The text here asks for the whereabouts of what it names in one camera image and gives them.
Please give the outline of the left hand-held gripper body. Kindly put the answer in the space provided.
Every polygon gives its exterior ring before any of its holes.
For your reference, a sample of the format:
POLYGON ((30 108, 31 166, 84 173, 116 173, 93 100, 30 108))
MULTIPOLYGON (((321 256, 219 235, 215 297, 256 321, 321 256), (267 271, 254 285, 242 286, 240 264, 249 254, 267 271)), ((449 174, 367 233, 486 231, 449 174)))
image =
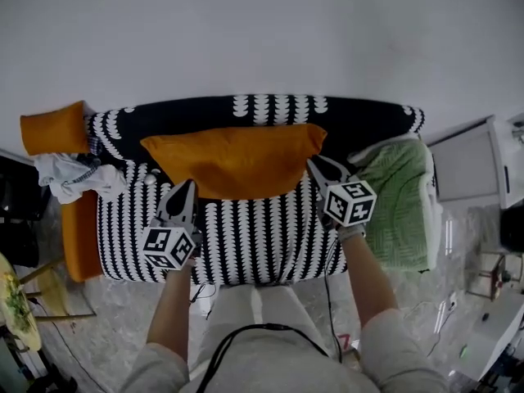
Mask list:
POLYGON ((162 217, 158 214, 142 232, 142 258, 157 269, 183 269, 196 265, 202 233, 195 215, 162 217))

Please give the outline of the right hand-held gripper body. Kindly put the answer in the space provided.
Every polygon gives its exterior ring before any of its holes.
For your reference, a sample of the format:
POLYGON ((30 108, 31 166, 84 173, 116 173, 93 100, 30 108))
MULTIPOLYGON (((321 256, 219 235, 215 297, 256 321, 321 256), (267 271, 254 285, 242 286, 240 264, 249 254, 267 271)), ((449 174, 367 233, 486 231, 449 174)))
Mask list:
POLYGON ((374 190, 360 180, 327 185, 320 193, 322 212, 344 227, 367 223, 377 202, 374 190))

